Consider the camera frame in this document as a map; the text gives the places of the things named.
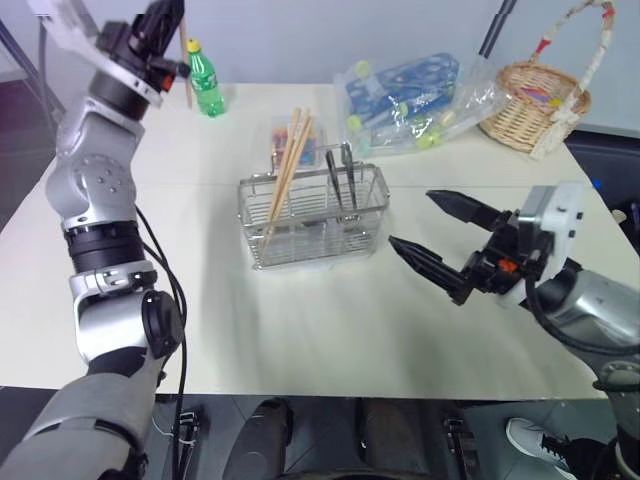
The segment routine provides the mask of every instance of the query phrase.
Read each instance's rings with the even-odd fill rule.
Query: black pole
[[[480,47],[480,51],[478,52],[484,58],[489,58],[489,55],[491,55],[496,40],[498,40],[502,27],[504,26],[504,22],[507,21],[507,15],[513,11],[516,1],[517,0],[503,0],[500,10],[498,10],[498,13],[493,17],[489,30],[482,41],[482,47]]]
[[[18,42],[16,42],[16,39],[13,38],[13,35],[11,35],[11,32],[9,32],[2,20],[0,20],[0,41],[7,47],[9,53],[27,74],[26,82],[29,84],[29,88],[31,88],[33,92],[40,92],[40,74],[38,70],[33,66],[27,54],[24,53],[24,50],[22,50]],[[46,94],[47,98],[40,98],[40,102],[43,104],[47,102],[51,107],[49,111],[54,109],[60,112],[65,111],[64,106],[49,86],[46,86]]]

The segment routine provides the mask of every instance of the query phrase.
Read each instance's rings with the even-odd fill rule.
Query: blue package
[[[445,107],[455,92],[458,67],[453,56],[438,53],[373,75],[360,75],[346,84],[349,114],[371,128]]]

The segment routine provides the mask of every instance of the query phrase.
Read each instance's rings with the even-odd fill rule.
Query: table surface
[[[376,159],[391,206],[373,256],[321,271],[260,272],[239,228],[236,186],[268,170],[272,118],[294,106],[310,107],[328,140],[338,139],[331,87],[226,86],[229,112],[216,119],[187,109],[181,85],[173,90],[143,122],[133,171],[138,204],[188,298],[187,392],[599,396],[588,368],[525,310],[477,292],[456,307],[384,241],[392,233],[422,243],[461,268],[488,234],[444,214],[425,190],[456,189],[518,208],[532,185],[589,183],[564,146],[536,162],[474,129],[420,154]],[[584,211],[572,258],[639,288],[638,257],[592,189]],[[43,180],[0,233],[0,265],[0,384],[59,388],[84,374],[66,281],[71,261]],[[178,357],[161,391],[175,391]]]

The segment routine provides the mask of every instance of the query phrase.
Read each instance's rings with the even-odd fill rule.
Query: shoe
[[[564,460],[567,442],[559,440],[544,428],[524,418],[511,418],[507,422],[507,438],[518,451],[553,465],[569,480],[576,480]]]

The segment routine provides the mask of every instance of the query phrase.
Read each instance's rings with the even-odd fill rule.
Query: bottle label
[[[218,79],[216,78],[215,73],[212,73],[211,75],[208,75],[208,76],[202,76],[202,77],[194,77],[192,75],[191,78],[193,80],[191,82],[193,84],[193,89],[198,92],[213,90],[218,86]]]

